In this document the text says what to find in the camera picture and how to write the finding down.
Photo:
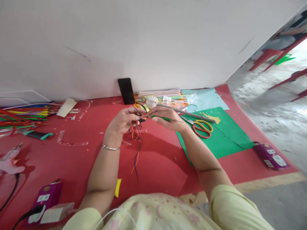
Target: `green sheet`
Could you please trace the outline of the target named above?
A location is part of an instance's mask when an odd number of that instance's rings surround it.
[[[237,123],[221,107],[199,111],[201,115],[202,115],[202,112],[210,116],[213,116],[213,117],[219,117],[221,120],[218,125],[211,123],[213,127],[213,132],[211,133],[210,138],[208,139],[201,138],[201,140],[208,146],[208,148],[211,150],[211,152],[214,154],[214,156],[217,159],[231,155],[236,152],[250,149],[254,146],[254,143],[247,136],[247,134],[237,125]],[[184,115],[184,117],[191,119],[191,120],[196,120],[196,118],[191,117],[189,115]],[[198,132],[203,136],[207,136],[207,134],[202,131],[198,131]],[[183,142],[181,134],[178,132],[176,133],[182,145],[182,148],[186,154],[186,157],[188,158],[191,166],[193,166],[188,156],[188,153],[186,151],[186,147]]]

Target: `scissors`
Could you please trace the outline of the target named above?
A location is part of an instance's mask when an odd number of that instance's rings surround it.
[[[185,118],[185,117],[183,117],[183,116],[180,116],[180,117],[181,117],[182,119],[186,120],[187,122],[189,122],[189,123],[192,125],[193,131],[194,131],[195,134],[196,134],[197,136],[199,136],[200,138],[207,139],[207,138],[211,137],[211,133],[212,133],[212,131],[213,131],[213,128],[212,128],[212,126],[211,126],[208,122],[206,122],[206,121],[204,121],[204,120],[195,120],[195,121],[192,121],[192,120],[187,119],[187,118]],[[205,123],[205,124],[210,128],[210,130],[208,130],[208,129],[207,129],[205,126],[203,126],[200,122]],[[207,133],[208,136],[200,135],[196,130],[203,131],[203,132]]]

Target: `light blue paper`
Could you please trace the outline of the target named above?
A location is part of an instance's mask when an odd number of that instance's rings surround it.
[[[220,95],[215,91],[215,88],[209,88],[209,89],[184,89],[181,90],[182,95],[190,95],[193,93],[196,93],[198,95],[198,100],[196,102],[193,102],[192,104],[197,105],[193,106],[190,105],[187,112],[194,112],[195,111],[201,111],[205,109],[212,109],[216,107],[222,107],[224,110],[228,110],[229,107],[226,105],[226,103],[223,101],[223,99],[220,97]]]

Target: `red scissors handle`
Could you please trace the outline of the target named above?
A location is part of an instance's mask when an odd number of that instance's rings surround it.
[[[207,138],[211,137],[211,133],[210,133],[209,131],[204,130],[204,129],[201,129],[201,128],[198,128],[198,127],[197,127],[196,125],[194,125],[194,124],[192,124],[192,129],[194,130],[194,132],[196,133],[196,135],[199,136],[200,138],[207,139]],[[205,132],[205,133],[207,133],[208,136],[200,135],[200,134],[196,131],[196,129],[197,129],[197,130],[200,130],[200,131],[203,131],[203,132]]]

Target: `black phone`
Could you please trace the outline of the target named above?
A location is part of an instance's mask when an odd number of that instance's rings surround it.
[[[134,104],[134,94],[130,78],[120,78],[117,80],[119,89],[121,90],[122,98],[125,104]]]

